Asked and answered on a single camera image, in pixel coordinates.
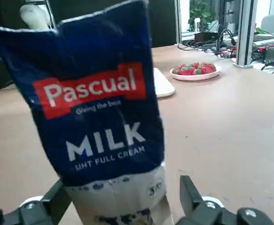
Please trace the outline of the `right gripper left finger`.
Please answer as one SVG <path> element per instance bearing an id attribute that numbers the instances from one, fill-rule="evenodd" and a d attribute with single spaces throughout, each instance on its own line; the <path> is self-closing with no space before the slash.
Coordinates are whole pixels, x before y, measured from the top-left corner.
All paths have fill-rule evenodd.
<path id="1" fill-rule="evenodd" d="M 0 225 L 57 225 L 71 204 L 71 199 L 58 180 L 40 200 L 29 200 L 5 214 L 0 209 Z"/>

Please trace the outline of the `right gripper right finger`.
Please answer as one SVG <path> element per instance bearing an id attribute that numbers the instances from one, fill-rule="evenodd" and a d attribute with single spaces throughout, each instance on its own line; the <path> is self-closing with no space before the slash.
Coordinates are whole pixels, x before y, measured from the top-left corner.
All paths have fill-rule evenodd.
<path id="1" fill-rule="evenodd" d="M 228 211 L 216 200 L 204 200 L 188 175 L 180 177 L 180 201 L 185 213 L 178 225 L 273 225 L 270 217 L 254 208 Z"/>

